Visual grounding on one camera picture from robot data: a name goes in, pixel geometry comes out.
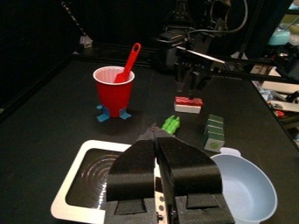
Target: wire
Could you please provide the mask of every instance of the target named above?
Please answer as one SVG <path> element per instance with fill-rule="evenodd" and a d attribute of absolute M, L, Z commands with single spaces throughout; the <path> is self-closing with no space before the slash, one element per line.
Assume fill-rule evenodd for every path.
<path fill-rule="evenodd" d="M 242 18 L 242 22 L 241 22 L 240 26 L 236 29 L 229 30 L 229 31 L 193 30 L 193 31 L 189 31 L 189 33 L 194 33 L 194 32 L 233 33 L 233 32 L 237 32 L 242 28 L 242 26 L 245 25 L 245 23 L 248 21 L 248 2 L 246 2 L 246 0 L 242 0 L 242 2 L 244 2 L 245 15 L 244 15 L 244 18 Z"/>
<path fill-rule="evenodd" d="M 293 25 L 294 24 L 294 22 L 299 20 L 299 17 L 293 20 L 293 22 L 286 26 L 286 27 L 281 27 L 282 28 L 282 30 L 285 31 L 285 29 L 290 26 L 290 25 Z"/>

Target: black cable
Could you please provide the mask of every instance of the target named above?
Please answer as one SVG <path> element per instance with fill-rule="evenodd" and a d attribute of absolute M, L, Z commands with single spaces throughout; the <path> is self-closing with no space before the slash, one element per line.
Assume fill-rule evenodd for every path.
<path fill-rule="evenodd" d="M 248 21 L 248 2 L 246 2 L 246 0 L 242 0 L 242 2 L 244 2 L 245 15 L 244 15 L 244 18 L 242 18 L 242 22 L 236 29 L 233 29 L 230 31 L 193 30 L 193 31 L 189 31 L 188 34 L 194 33 L 194 32 L 212 32 L 212 33 L 233 33 L 233 32 L 237 32 L 242 28 L 242 26 L 245 25 L 245 23 Z"/>

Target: green block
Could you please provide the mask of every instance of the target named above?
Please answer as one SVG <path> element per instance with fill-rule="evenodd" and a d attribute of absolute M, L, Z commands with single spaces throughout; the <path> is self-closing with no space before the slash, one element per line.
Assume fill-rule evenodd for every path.
<path fill-rule="evenodd" d="M 213 133 L 213 134 L 218 134 L 218 135 L 222 135 L 224 136 L 224 130 L 220 129 L 220 128 L 214 128 L 214 127 L 206 126 L 206 129 L 205 129 L 205 133 L 204 134 L 206 134 L 206 132 Z"/>
<path fill-rule="evenodd" d="M 217 128 L 217 129 L 222 129 L 222 122 L 214 122 L 212 120 L 208 120 L 206 123 L 205 123 L 205 129 L 208 127 L 213 127 L 213 128 Z"/>
<path fill-rule="evenodd" d="M 224 135 L 206 132 L 204 138 L 204 150 L 220 152 L 220 148 L 224 145 Z"/>
<path fill-rule="evenodd" d="M 209 115 L 208 120 L 216 122 L 216 123 L 224 123 L 224 119 L 220 116 Z"/>

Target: blue stand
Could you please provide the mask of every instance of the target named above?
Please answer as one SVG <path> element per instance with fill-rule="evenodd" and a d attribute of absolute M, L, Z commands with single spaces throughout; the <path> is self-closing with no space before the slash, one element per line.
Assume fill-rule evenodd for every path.
<path fill-rule="evenodd" d="M 109 118 L 109 111 L 108 108 L 102 105 L 97 106 L 97 109 L 102 110 L 102 114 L 97 116 L 97 120 L 102 123 L 108 118 Z M 130 117 L 130 115 L 126 113 L 126 109 L 122 108 L 118 110 L 118 117 L 122 118 L 124 120 Z"/>

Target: black surface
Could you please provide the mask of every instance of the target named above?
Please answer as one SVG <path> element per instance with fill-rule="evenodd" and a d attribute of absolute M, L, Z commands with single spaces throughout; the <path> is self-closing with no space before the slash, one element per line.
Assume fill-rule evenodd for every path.
<path fill-rule="evenodd" d="M 85 141 L 132 144 L 152 123 L 161 126 L 177 115 L 176 137 L 201 149 L 208 114 L 224 118 L 225 145 L 240 150 L 272 180 L 277 209 L 264 223 L 296 223 L 297 150 L 250 82 L 214 77 L 200 93 L 200 113 L 174 113 L 173 77 L 134 67 L 132 117 L 100 123 L 92 78 L 98 67 L 72 61 L 0 124 L 0 223 L 68 223 L 52 217 L 50 205 Z"/>

